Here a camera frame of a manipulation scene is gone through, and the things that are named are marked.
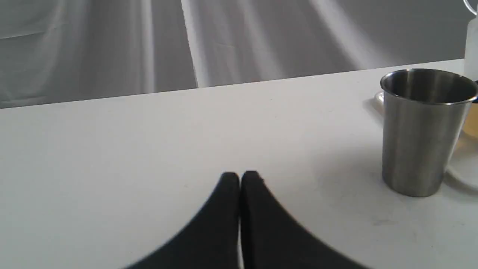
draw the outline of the stainless steel cup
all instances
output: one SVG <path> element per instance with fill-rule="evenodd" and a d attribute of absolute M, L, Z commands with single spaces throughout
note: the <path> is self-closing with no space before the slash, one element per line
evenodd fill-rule
<path fill-rule="evenodd" d="M 384 76 L 382 177 L 398 193 L 426 197 L 438 191 L 478 85 L 434 69 Z"/>

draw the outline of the white backdrop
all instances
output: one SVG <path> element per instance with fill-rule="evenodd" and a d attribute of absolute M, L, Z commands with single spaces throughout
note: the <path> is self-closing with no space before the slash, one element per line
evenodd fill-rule
<path fill-rule="evenodd" d="M 461 0 L 0 0 L 0 108 L 460 58 L 471 18 Z"/>

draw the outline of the white table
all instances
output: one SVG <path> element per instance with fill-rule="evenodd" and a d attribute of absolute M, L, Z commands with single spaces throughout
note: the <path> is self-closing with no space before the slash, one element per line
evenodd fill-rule
<path fill-rule="evenodd" d="M 370 99 L 395 69 L 0 110 L 0 268 L 122 268 L 178 232 L 223 171 L 248 169 L 360 263 L 475 268 L 478 197 L 409 198 L 380 179 Z"/>

